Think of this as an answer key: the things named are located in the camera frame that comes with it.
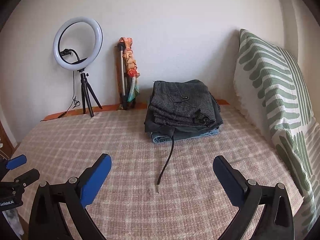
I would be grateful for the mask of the grey gloved left hand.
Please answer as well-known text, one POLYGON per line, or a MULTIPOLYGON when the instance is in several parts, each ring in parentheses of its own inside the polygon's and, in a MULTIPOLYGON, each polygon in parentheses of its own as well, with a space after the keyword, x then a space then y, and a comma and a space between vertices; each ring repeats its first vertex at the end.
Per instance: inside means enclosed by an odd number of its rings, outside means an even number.
POLYGON ((20 223, 19 215, 16 209, 6 210, 2 212, 4 218, 9 223, 10 227, 19 239, 24 235, 22 224, 20 223))

